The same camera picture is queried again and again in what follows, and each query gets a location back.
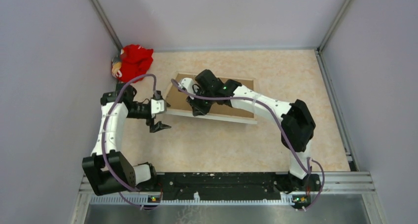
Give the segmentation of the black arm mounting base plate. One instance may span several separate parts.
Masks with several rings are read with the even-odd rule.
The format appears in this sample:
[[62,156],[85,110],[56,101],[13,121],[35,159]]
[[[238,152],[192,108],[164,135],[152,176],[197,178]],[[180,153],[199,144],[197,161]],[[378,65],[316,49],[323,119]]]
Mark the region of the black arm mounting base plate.
[[282,172],[166,172],[136,186],[162,193],[163,200],[256,201],[279,200],[286,194],[319,191],[318,174],[303,179]]

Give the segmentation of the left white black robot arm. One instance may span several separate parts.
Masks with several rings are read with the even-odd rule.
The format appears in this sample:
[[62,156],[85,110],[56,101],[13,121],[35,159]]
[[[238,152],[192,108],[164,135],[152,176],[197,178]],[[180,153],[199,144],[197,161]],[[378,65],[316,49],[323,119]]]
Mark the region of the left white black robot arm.
[[83,158],[82,168],[95,195],[102,196],[123,191],[153,191],[159,182],[155,167],[145,162],[136,166],[122,154],[125,121],[143,119],[151,133],[170,126],[158,121],[156,115],[165,113],[167,102],[160,90],[143,102],[134,100],[137,91],[119,83],[115,91],[106,92],[100,99],[102,119],[98,138],[91,155]]

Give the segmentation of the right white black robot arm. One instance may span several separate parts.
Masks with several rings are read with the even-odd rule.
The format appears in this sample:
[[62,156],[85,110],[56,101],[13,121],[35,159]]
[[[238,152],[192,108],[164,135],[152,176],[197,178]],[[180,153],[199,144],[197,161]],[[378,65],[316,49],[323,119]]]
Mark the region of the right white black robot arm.
[[304,101],[297,99],[291,103],[272,99],[236,80],[223,82],[210,70],[200,72],[195,78],[183,78],[179,85],[187,92],[186,101],[193,116],[205,116],[213,104],[218,104],[251,112],[276,123],[282,144],[292,153],[290,186],[303,190],[309,184],[307,175],[312,169],[308,158],[316,124]]

